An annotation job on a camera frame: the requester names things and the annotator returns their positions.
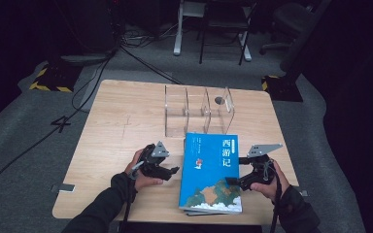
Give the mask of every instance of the hand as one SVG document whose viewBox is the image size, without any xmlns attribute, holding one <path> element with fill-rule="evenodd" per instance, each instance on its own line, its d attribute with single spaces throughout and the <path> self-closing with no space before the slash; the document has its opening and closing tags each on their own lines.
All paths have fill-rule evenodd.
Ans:
<svg viewBox="0 0 373 233">
<path fill-rule="evenodd" d="M 283 195 L 286 192 L 287 188 L 289 187 L 289 182 L 286 176 L 284 175 L 283 171 L 281 171 L 280 165 L 278 165 L 277 161 L 275 160 L 274 160 L 274 167 L 275 167 L 275 171 L 278 174 L 278 177 L 280 178 L 280 183 L 281 183 L 281 187 L 283 190 L 282 195 Z M 262 193 L 266 198 L 269 198 L 273 202 L 275 202 L 275 194 L 277 192 L 277 178 L 274 177 L 274 180 L 272 180 L 271 184 L 252 183 L 251 190 L 258 191 Z"/>
<path fill-rule="evenodd" d="M 132 161 L 126 166 L 125 173 L 129 175 L 131 172 L 131 169 L 133 166 L 136 165 L 136 162 L 138 161 L 139 156 L 141 155 L 142 150 L 138 150 L 135 152 Z M 135 182 L 135 189 L 137 191 L 140 191 L 143 187 L 151 186 L 151 185 L 158 185 L 163 184 L 163 180 L 159 178 L 150 178 L 144 176 L 140 170 L 137 171 L 138 178 Z"/>
</svg>

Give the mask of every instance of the sleeve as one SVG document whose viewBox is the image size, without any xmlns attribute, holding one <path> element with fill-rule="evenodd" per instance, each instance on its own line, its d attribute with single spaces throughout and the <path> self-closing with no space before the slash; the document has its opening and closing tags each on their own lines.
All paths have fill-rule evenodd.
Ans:
<svg viewBox="0 0 373 233">
<path fill-rule="evenodd" d="M 126 173 L 111 178 L 111 187 L 102 191 L 79 215 L 75 216 L 62 233 L 104 233 L 119 214 L 128 196 L 129 178 Z"/>
<path fill-rule="evenodd" d="M 292 185 L 280 201 L 278 216 L 281 226 L 287 233 L 319 233 L 320 219 L 311 204 L 304 201 Z"/>
</svg>

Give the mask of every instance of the wire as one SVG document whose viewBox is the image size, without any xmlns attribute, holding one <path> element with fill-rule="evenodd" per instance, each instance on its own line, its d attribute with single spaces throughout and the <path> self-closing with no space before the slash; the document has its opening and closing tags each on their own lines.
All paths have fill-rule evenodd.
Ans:
<svg viewBox="0 0 373 233">
<path fill-rule="evenodd" d="M 107 54 L 105 57 L 97 58 L 97 59 L 88 59 L 88 60 L 68 60 L 63 57 L 61 59 L 66 62 L 69 66 L 90 66 L 90 65 L 96 65 L 99 63 L 103 63 L 106 60 L 112 58 L 110 54 Z"/>
<path fill-rule="evenodd" d="M 178 23 L 173 24 L 171 27 L 166 29 L 164 32 L 162 32 L 158 39 L 152 36 L 140 36 L 140 33 L 137 30 L 128 30 L 126 31 L 122 36 L 122 45 L 128 48 L 143 48 L 151 44 L 152 42 L 158 42 L 166 40 L 170 37 L 177 36 L 177 33 L 167 35 L 169 32 L 171 32 L 174 28 L 178 26 Z M 128 40 L 140 40 L 138 44 L 130 44 L 128 43 Z"/>
<path fill-rule="evenodd" d="M 37 147 L 38 145 L 40 145 L 42 142 L 44 142 L 50 135 L 52 135 L 55 131 L 57 131 L 60 127 L 63 127 L 65 125 L 65 123 L 70 119 L 72 118 L 75 114 L 77 114 L 81 108 L 87 103 L 87 101 L 89 101 L 90 97 L 92 96 L 93 92 L 95 91 L 96 87 L 98 86 L 98 83 L 101 79 L 101 76 L 102 76 L 102 73 L 105 69 L 105 67 L 107 66 L 108 62 L 111 60 L 108 59 L 103 67 L 102 67 L 102 70 L 101 72 L 99 73 L 99 77 L 98 77 L 98 80 L 96 81 L 96 84 L 95 84 L 95 87 L 93 88 L 93 90 L 90 92 L 89 96 L 86 98 L 86 100 L 84 101 L 84 103 L 73 113 L 71 114 L 70 116 L 66 117 L 65 120 L 60 123 L 59 125 L 57 125 L 50 133 L 48 133 L 47 135 L 45 135 L 42 139 L 40 139 L 38 142 L 36 142 L 35 144 L 33 144 L 31 147 L 29 147 L 28 149 L 26 149 L 25 151 L 23 151 L 20 155 L 16 156 L 13 160 L 11 160 L 7 165 L 5 165 L 1 170 L 0 170 L 0 175 L 6 170 L 8 169 L 12 164 L 14 164 L 18 159 L 20 159 L 21 157 L 23 157 L 24 155 L 26 155 L 28 152 L 30 152 L 32 149 L 34 149 L 35 147 Z"/>
<path fill-rule="evenodd" d="M 275 202 L 274 215 L 272 217 L 271 229 L 269 231 L 270 233 L 274 233 L 275 227 L 277 226 L 278 208 L 280 208 L 280 200 L 281 200 L 281 195 L 283 194 L 283 189 L 282 189 L 280 177 L 278 176 L 277 171 L 272 166 L 268 166 L 267 169 L 271 169 L 274 172 L 275 178 L 277 179 L 277 190 L 275 192 L 275 200 L 274 200 Z"/>
<path fill-rule="evenodd" d="M 152 71 L 154 71 L 155 73 L 157 73 L 158 75 L 162 76 L 163 78 L 165 78 L 166 80 L 172 82 L 172 83 L 175 83 L 175 84 L 183 84 L 181 81 L 173 78 L 172 76 L 168 75 L 167 73 L 163 72 L 162 70 L 156 68 L 155 66 L 151 65 L 150 63 L 144 61 L 143 59 L 141 59 L 140 57 L 138 56 L 135 56 L 134 54 L 132 54 L 131 52 L 129 52 L 128 50 L 126 50 L 124 47 L 120 47 L 124 53 L 128 54 L 129 56 L 135 58 L 136 60 L 138 60 L 139 62 L 141 62 L 141 64 L 145 65 L 146 67 L 150 68 Z"/>
<path fill-rule="evenodd" d="M 128 199 L 126 200 L 126 209 L 125 215 L 123 216 L 123 220 L 121 225 L 119 226 L 119 233 L 125 231 L 126 223 L 128 222 L 129 211 L 131 209 L 132 199 L 133 199 L 133 192 L 135 191 L 135 180 L 130 180 L 128 184 Z"/>
<path fill-rule="evenodd" d="M 93 77 L 92 77 L 92 79 L 90 79 L 88 82 L 86 82 L 75 94 L 74 94 L 74 96 L 72 97 L 72 100 L 71 100 L 71 103 L 72 103 L 72 107 L 75 109 L 75 110 L 79 110 L 79 111 L 81 111 L 81 112 L 83 112 L 83 113 L 86 113 L 86 114 L 89 114 L 89 112 L 87 112 L 87 111 L 84 111 L 84 110 L 82 110 L 82 108 L 80 108 L 79 109 L 79 107 L 77 108 L 77 107 L 75 107 L 75 104 L 74 104 L 74 100 L 75 100 L 75 97 L 78 95 L 78 93 L 79 92 L 81 92 L 81 90 L 83 90 L 84 89 L 84 87 L 86 87 L 90 82 L 92 82 L 93 81 L 93 79 L 95 79 L 95 77 L 96 77 L 96 74 L 98 73 L 98 70 L 99 70 L 99 68 L 102 66 L 102 63 L 101 64 L 99 64 L 99 66 L 96 68 L 96 70 L 95 70 L 95 74 L 93 74 Z"/>
</svg>

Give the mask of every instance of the transparent container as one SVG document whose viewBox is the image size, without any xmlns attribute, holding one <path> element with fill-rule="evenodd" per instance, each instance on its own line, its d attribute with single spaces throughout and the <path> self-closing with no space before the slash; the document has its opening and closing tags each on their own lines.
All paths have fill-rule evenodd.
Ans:
<svg viewBox="0 0 373 233">
<path fill-rule="evenodd" d="M 211 121 L 211 107 L 207 88 L 189 86 L 186 89 L 188 124 L 186 132 L 207 133 Z"/>
<path fill-rule="evenodd" d="M 165 86 L 165 136 L 187 132 L 226 134 L 235 108 L 229 88 Z"/>
<path fill-rule="evenodd" d="M 207 133 L 226 134 L 235 115 L 234 102 L 229 88 L 212 89 L 209 92 L 209 100 L 211 123 Z"/>
<path fill-rule="evenodd" d="M 187 133 L 187 89 L 165 86 L 165 137 Z"/>
</svg>

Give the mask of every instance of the yellow black hazard tape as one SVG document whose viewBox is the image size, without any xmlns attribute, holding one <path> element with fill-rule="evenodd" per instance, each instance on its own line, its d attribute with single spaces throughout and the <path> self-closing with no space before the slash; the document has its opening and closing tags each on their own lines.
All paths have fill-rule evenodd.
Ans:
<svg viewBox="0 0 373 233">
<path fill-rule="evenodd" d="M 269 92 L 269 88 L 268 88 L 268 79 L 279 79 L 280 77 L 278 76 L 264 76 L 262 77 L 261 79 L 261 84 L 262 84 L 262 90 L 263 91 L 266 91 L 266 92 Z"/>
<path fill-rule="evenodd" d="M 67 67 L 64 70 L 53 69 L 49 64 L 46 64 L 29 89 L 73 92 L 75 82 L 82 70 L 83 67 L 78 66 Z"/>
<path fill-rule="evenodd" d="M 261 79 L 262 90 L 268 92 L 271 100 L 302 102 L 301 93 L 295 82 L 286 77 L 264 76 Z"/>
</svg>

